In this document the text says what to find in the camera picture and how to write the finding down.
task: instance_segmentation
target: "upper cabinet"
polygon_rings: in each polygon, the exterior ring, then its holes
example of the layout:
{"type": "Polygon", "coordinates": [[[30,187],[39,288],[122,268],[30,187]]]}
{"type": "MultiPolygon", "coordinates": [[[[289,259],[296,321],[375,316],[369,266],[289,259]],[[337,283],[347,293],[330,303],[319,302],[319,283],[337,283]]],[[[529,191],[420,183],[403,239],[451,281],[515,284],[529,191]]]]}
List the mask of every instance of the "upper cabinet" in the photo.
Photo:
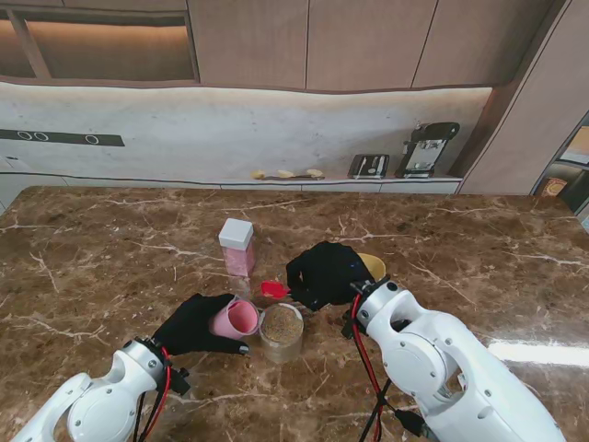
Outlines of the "upper cabinet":
{"type": "Polygon", "coordinates": [[[306,87],[410,87],[436,0],[310,0],[306,87]]]}
{"type": "Polygon", "coordinates": [[[91,9],[111,9],[114,11],[186,10],[186,0],[64,0],[64,5],[91,9]]]}
{"type": "Polygon", "coordinates": [[[509,82],[553,0],[439,0],[413,87],[509,82]]]}
{"type": "Polygon", "coordinates": [[[189,0],[203,85],[305,87],[308,0],[189,0]]]}

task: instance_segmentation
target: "pink plastic cup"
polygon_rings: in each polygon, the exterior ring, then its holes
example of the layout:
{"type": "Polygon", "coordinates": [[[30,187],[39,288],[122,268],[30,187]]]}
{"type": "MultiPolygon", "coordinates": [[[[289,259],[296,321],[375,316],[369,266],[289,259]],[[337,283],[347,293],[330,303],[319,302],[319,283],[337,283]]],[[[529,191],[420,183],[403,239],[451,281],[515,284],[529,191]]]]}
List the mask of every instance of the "pink plastic cup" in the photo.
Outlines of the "pink plastic cup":
{"type": "Polygon", "coordinates": [[[230,339],[241,339],[258,329],[260,314],[244,299],[236,298],[214,315],[209,326],[212,334],[230,339]]]}

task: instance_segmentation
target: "red scoop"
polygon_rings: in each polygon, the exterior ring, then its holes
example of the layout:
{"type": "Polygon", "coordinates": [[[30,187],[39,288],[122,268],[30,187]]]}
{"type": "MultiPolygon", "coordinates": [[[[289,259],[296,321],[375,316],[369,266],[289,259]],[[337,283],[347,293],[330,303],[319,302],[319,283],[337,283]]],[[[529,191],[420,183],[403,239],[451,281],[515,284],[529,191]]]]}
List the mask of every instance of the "red scoop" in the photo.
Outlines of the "red scoop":
{"type": "Polygon", "coordinates": [[[274,299],[282,299],[290,290],[277,281],[262,281],[261,294],[264,297],[273,297],[274,299]]]}

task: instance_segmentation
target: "wooden cabinet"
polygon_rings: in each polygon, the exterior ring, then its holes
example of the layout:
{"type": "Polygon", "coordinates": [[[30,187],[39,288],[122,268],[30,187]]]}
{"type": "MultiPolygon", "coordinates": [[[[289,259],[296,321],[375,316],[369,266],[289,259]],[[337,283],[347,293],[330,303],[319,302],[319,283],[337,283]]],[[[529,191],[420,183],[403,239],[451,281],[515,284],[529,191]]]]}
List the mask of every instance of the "wooden cabinet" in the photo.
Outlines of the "wooden cabinet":
{"type": "Polygon", "coordinates": [[[183,11],[186,0],[64,0],[68,7],[114,11],[183,11]]]}
{"type": "Polygon", "coordinates": [[[35,77],[12,23],[2,10],[0,10],[0,76],[35,77]]]}
{"type": "Polygon", "coordinates": [[[311,0],[306,86],[410,87],[435,0],[311,0]]]}
{"type": "Polygon", "coordinates": [[[305,87],[308,0],[189,0],[201,82],[305,87]]]}
{"type": "Polygon", "coordinates": [[[589,2],[566,5],[460,193],[529,194],[589,107],[589,2]]]}
{"type": "Polygon", "coordinates": [[[414,87],[512,79],[553,0],[439,0],[414,87]]]}

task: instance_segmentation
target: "kitchen counter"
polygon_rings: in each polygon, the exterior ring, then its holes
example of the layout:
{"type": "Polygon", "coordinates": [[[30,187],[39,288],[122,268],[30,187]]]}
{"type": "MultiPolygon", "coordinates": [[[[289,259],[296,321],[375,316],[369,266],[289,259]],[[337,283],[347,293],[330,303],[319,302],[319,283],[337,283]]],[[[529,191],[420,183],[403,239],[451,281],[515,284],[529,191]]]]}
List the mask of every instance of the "kitchen counter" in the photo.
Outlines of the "kitchen counter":
{"type": "MultiPolygon", "coordinates": [[[[116,349],[194,293],[251,291],[267,306],[260,281],[285,281],[284,265],[325,239],[381,257],[424,307],[518,359],[508,366],[567,440],[586,440],[589,237],[559,200],[120,188],[29,188],[0,217],[0,434],[13,436],[75,373],[105,374],[116,349]],[[216,235],[228,217],[254,223],[251,280],[226,273],[216,235]]],[[[150,440],[358,440],[375,399],[340,335],[345,308],[301,310],[304,350],[292,363],[256,351],[175,358],[193,387],[171,395],[150,440]]],[[[415,408],[394,388],[389,400],[415,408]]],[[[385,423],[383,440],[417,440],[389,414],[385,423]]]]}

